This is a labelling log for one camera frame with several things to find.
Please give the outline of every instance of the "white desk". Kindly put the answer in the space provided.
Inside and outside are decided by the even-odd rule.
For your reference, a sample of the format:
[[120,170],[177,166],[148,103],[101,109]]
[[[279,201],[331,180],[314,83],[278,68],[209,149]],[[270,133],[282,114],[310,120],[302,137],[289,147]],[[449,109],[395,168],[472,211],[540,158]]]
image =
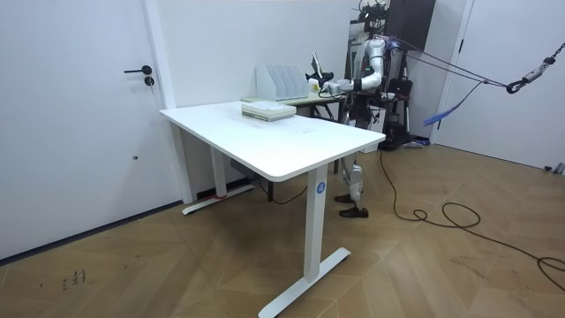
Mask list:
[[[320,262],[328,163],[381,142],[385,135],[300,116],[263,122],[242,116],[240,105],[226,102],[161,113],[210,145],[217,197],[197,208],[249,189],[226,192],[222,153],[275,182],[308,171],[304,277],[259,312],[259,318],[273,318],[350,254],[342,247]],[[192,207],[183,213],[197,209]]]

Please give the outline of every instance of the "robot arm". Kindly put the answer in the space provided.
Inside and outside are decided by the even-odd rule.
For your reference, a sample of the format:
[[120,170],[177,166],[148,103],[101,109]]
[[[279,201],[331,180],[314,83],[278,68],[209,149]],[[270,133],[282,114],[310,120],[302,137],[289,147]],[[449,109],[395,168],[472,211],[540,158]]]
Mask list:
[[[332,95],[378,88],[382,82],[386,46],[386,41],[381,38],[363,42],[354,62],[354,79],[341,79],[337,82],[326,82],[323,88]],[[365,77],[361,77],[365,74],[363,63],[367,59],[373,72]]]

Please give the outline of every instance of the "white wall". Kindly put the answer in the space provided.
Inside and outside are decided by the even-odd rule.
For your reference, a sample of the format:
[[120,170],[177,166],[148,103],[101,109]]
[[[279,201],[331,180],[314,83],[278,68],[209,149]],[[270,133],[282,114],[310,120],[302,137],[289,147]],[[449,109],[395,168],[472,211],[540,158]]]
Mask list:
[[[427,36],[427,53],[445,61],[451,59],[466,2],[467,0],[436,0]],[[437,61],[417,52],[412,51],[410,54],[437,64]],[[411,133],[430,137],[432,127],[424,127],[423,122],[437,112],[448,73],[412,58],[408,58],[408,70],[414,81],[410,103]]]
[[[178,107],[254,96],[256,64],[297,64],[311,72],[313,51],[324,69],[343,77],[350,0],[162,0],[160,10]],[[327,26],[314,23],[316,17]],[[209,147],[187,133],[183,139],[192,191],[213,188]],[[227,169],[228,182],[241,177]]]

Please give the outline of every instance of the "door handle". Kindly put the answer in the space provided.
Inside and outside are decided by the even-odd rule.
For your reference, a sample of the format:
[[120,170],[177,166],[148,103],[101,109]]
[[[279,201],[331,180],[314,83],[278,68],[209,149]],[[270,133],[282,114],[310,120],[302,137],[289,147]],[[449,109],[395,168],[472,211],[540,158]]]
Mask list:
[[132,73],[132,72],[142,72],[146,75],[150,75],[153,72],[153,69],[149,65],[143,65],[141,66],[141,70],[124,71],[124,73]]

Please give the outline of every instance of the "electrical cord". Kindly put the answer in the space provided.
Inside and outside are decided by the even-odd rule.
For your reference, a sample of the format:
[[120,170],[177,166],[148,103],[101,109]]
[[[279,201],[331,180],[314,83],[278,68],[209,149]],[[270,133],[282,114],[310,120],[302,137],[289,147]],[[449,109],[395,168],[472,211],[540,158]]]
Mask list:
[[[329,97],[327,97],[327,96],[322,96],[322,95],[321,95],[322,93],[328,93],[328,94],[329,94]],[[325,89],[321,89],[321,90],[318,92],[318,97],[319,97],[319,98],[327,98],[327,99],[333,98],[333,99],[335,99],[335,100],[337,100],[337,101],[341,101],[341,100],[342,100],[342,97],[345,96],[345,95],[347,95],[347,94],[348,94],[348,93],[343,93],[343,94],[339,94],[339,95],[332,95],[331,93],[327,92]]]
[[[261,182],[261,178],[259,179],[259,185],[261,186],[261,189],[263,190],[263,192],[268,195],[267,190],[265,190],[265,188],[263,187],[263,183]],[[304,188],[304,190],[302,190],[301,193],[297,194],[296,196],[294,196],[292,199],[286,200],[285,202],[279,202],[277,200],[275,200],[275,198],[273,198],[273,202],[278,204],[278,205],[285,205],[287,203],[291,203],[292,201],[294,201],[295,199],[297,199],[300,195],[304,194],[306,192],[306,190],[308,189],[308,187]]]
[[[469,208],[469,207],[467,207],[467,206],[465,206],[465,205],[463,205],[463,204],[461,204],[461,203],[456,203],[456,202],[445,202],[445,203],[443,203],[443,205],[441,206],[441,212],[443,213],[443,216],[444,216],[446,219],[448,219],[448,221],[450,221],[451,224],[453,224],[453,225],[451,225],[451,224],[441,224],[441,223],[436,223],[436,222],[429,221],[429,220],[427,219],[427,218],[428,218],[427,212],[425,212],[423,209],[419,209],[419,208],[417,208],[417,209],[415,209],[415,210],[412,211],[412,213],[414,214],[414,216],[415,216],[416,218],[409,218],[409,217],[404,217],[404,216],[399,215],[398,212],[396,211],[396,201],[397,201],[398,193],[396,192],[395,185],[393,184],[392,180],[390,179],[390,177],[389,177],[388,174],[387,174],[387,170],[385,169],[384,162],[382,161],[382,151],[380,152],[380,166],[381,166],[381,168],[382,168],[382,172],[384,172],[385,177],[387,178],[388,182],[390,183],[390,186],[392,187],[392,189],[393,189],[393,191],[394,191],[394,193],[395,193],[395,199],[394,199],[394,203],[393,203],[393,211],[395,212],[395,215],[396,215],[398,218],[403,219],[404,221],[410,221],[410,222],[426,222],[426,223],[429,223],[429,224],[431,224],[431,225],[439,226],[439,227],[442,227],[442,228],[461,229],[461,230],[466,231],[466,232],[468,232],[468,233],[470,233],[470,234],[472,234],[472,235],[474,235],[474,236],[477,236],[477,237],[479,237],[479,238],[486,239],[486,240],[489,240],[489,241],[491,241],[491,242],[494,242],[494,243],[497,243],[497,244],[500,244],[500,245],[503,245],[503,246],[512,248],[512,249],[514,249],[514,250],[516,250],[516,251],[518,251],[518,252],[520,252],[520,253],[522,253],[522,254],[524,254],[524,255],[530,256],[532,259],[536,260],[537,263],[538,263],[538,268],[539,268],[539,270],[541,271],[541,273],[542,273],[547,279],[549,279],[552,283],[554,283],[555,286],[559,287],[559,289],[561,289],[562,291],[565,292],[565,287],[563,287],[561,284],[557,283],[554,279],[552,279],[552,278],[549,276],[549,274],[547,274],[547,272],[546,272],[546,271],[544,270],[544,268],[542,267],[542,264],[543,264],[543,265],[549,266],[550,268],[559,270],[560,272],[565,272],[565,261],[560,260],[560,259],[556,259],[556,258],[554,258],[554,257],[545,257],[545,256],[544,256],[544,257],[538,257],[538,256],[536,256],[536,255],[534,255],[534,254],[531,254],[531,253],[529,253],[529,252],[526,252],[526,251],[524,251],[523,249],[518,248],[518,247],[516,247],[516,246],[512,246],[512,245],[510,245],[510,244],[508,244],[508,243],[500,242],[499,240],[496,240],[496,239],[494,239],[494,238],[489,238],[489,237],[487,237],[487,236],[485,236],[485,235],[478,234],[478,233],[476,233],[476,232],[474,232],[474,231],[470,231],[470,230],[469,230],[470,228],[472,228],[472,227],[474,227],[474,226],[477,226],[477,225],[481,222],[481,217],[480,217],[480,215],[477,213],[477,211],[475,211],[475,210],[472,209],[472,208]],[[471,223],[471,224],[467,224],[467,225],[461,225],[461,224],[459,224],[459,223],[453,221],[453,219],[451,219],[451,218],[448,216],[448,213],[446,212],[446,209],[445,209],[445,208],[448,207],[448,206],[456,206],[456,207],[461,207],[461,208],[466,209],[467,211],[471,212],[475,217],[477,217],[477,221],[475,221],[474,223]],[[548,263],[547,261],[554,261],[554,262],[560,263],[560,264],[562,265],[562,267],[556,266],[556,265],[553,265],[553,264],[550,264],[550,263]]]

